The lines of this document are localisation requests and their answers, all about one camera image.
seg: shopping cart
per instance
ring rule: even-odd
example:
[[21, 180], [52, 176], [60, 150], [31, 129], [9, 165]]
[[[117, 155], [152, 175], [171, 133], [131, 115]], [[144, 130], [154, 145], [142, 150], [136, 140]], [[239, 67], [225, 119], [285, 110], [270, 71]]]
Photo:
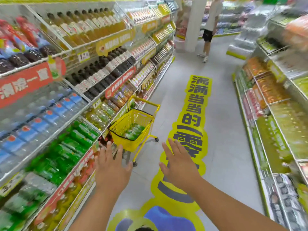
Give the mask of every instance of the shopping cart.
[[[134, 159], [133, 159], [134, 167], [136, 167], [137, 166], [136, 158], [137, 158], [140, 150], [142, 149], [143, 145], [147, 141], [147, 139], [152, 137], [152, 138], [155, 139], [156, 142], [159, 141], [157, 136], [151, 135], [151, 132], [152, 132], [152, 127], [153, 127], [153, 123], [154, 123], [154, 120], [155, 120], [155, 116], [156, 116], [156, 113], [160, 109], [160, 105], [154, 104], [152, 102], [149, 102], [147, 100], [141, 99], [141, 98], [136, 97], [136, 96], [132, 96], [129, 99], [128, 103], [130, 103], [131, 99], [135, 99], [135, 101], [145, 102], [147, 104], [150, 104], [150, 105], [157, 107], [154, 115], [148, 114], [148, 113], [141, 111], [141, 110], [138, 110], [138, 109], [131, 109], [129, 112], [124, 114], [120, 119], [118, 119], [109, 128], [114, 143], [116, 145], [121, 144], [123, 146], [123, 149], [125, 149], [126, 151], [134, 152], [137, 149], [137, 147], [142, 143], [140, 148], [136, 152]], [[138, 124], [138, 125], [141, 125], [145, 128], [141, 132], [141, 134], [137, 137], [137, 139], [135, 139], [135, 140], [130, 140], [128, 138], [122, 137], [123, 133], [126, 130], [128, 130], [131, 127], [132, 124]]]

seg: cart handle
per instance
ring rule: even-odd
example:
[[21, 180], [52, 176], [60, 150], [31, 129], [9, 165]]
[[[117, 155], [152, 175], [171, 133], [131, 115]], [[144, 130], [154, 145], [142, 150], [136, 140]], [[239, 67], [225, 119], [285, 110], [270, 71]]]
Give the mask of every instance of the cart handle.
[[140, 101], [145, 102], [145, 103], [147, 103], [147, 104], [156, 106], [157, 109], [156, 109], [155, 113], [157, 113], [157, 112], [159, 111], [159, 109], [160, 109], [160, 104], [154, 104], [154, 103], [152, 103], [152, 102], [150, 102], [150, 101], [148, 101], [148, 100], [144, 100], [144, 99], [142, 99], [142, 98], [139, 98], [139, 97], [137, 97], [136, 95], [132, 95], [132, 96], [130, 97], [129, 101], [131, 101], [132, 99], [140, 100]]

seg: gray floor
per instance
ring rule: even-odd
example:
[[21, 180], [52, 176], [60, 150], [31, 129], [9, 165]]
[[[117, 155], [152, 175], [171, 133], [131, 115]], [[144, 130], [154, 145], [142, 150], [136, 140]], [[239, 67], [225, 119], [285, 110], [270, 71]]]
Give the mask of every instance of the gray floor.
[[[230, 196], [263, 212], [259, 187], [246, 132], [237, 104], [231, 80], [236, 65], [243, 61], [225, 55], [234, 37], [214, 38], [207, 63], [202, 63], [196, 53], [202, 51], [199, 42], [194, 54], [177, 52], [151, 101], [161, 104], [152, 133], [159, 136], [160, 143], [166, 141], [172, 123], [178, 118], [186, 93], [184, 92], [191, 74], [211, 77], [212, 94], [206, 107], [205, 131], [209, 145], [203, 159], [206, 164], [204, 178]], [[150, 185], [159, 170], [159, 158], [163, 149], [160, 143], [149, 141], [138, 158], [131, 180], [114, 207], [111, 218], [125, 209], [139, 209], [153, 197]], [[197, 212], [206, 231], [217, 230], [211, 221]]]

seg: floor decal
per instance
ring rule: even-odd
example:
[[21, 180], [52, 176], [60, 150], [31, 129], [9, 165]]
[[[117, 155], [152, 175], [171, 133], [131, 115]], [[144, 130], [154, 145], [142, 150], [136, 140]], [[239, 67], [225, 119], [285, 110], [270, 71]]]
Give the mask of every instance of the floor decal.
[[[184, 107], [172, 124], [168, 138], [178, 140], [186, 148], [200, 175], [205, 174], [202, 158], [207, 154], [208, 137], [204, 130], [205, 108], [211, 95], [212, 79], [191, 75], [186, 87]], [[163, 152], [160, 161], [168, 165]], [[184, 191], [176, 188], [161, 170], [151, 183], [154, 198], [140, 210], [127, 209], [116, 214], [108, 231], [135, 231], [149, 227], [154, 231], [204, 231], [196, 211], [200, 208]]]

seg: black shorts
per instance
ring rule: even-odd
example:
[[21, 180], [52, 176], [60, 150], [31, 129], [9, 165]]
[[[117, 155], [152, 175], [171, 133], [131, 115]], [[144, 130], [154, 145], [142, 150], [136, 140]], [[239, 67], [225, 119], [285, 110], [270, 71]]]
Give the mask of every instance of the black shorts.
[[213, 32], [205, 29], [202, 38], [205, 42], [211, 42], [213, 38]]

